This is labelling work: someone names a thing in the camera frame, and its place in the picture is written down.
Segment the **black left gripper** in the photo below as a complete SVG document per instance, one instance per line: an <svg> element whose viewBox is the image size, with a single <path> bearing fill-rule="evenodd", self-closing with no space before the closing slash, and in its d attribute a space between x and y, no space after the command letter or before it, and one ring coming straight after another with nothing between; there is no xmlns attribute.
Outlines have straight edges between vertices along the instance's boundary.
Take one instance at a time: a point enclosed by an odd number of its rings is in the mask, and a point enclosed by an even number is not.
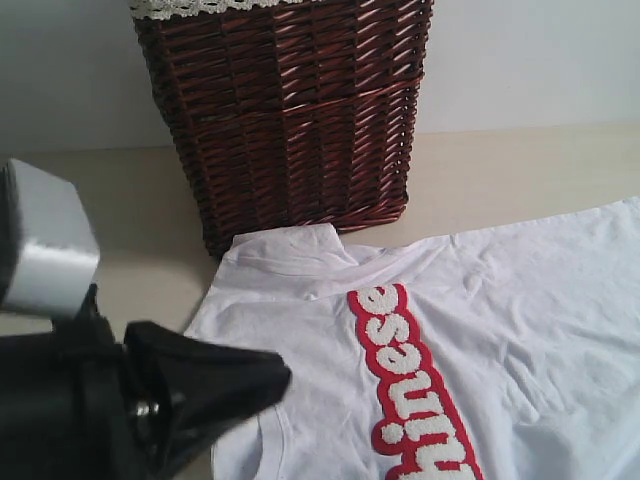
<svg viewBox="0 0 640 480"><path fill-rule="evenodd" d="M49 333L1 339L5 479L171 479L223 434L279 403L274 352L198 341L152 321L117 341L90 286Z"/></svg>

